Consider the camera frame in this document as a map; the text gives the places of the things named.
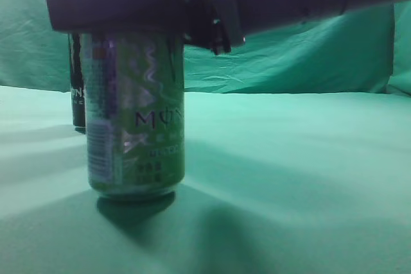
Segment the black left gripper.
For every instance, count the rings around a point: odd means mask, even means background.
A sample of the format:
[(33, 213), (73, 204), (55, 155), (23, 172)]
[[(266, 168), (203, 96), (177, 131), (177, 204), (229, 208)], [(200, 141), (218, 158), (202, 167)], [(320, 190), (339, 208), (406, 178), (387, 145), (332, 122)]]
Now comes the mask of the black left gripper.
[(51, 27), (62, 33), (162, 31), (184, 43), (229, 53), (244, 33), (236, 0), (46, 0)]

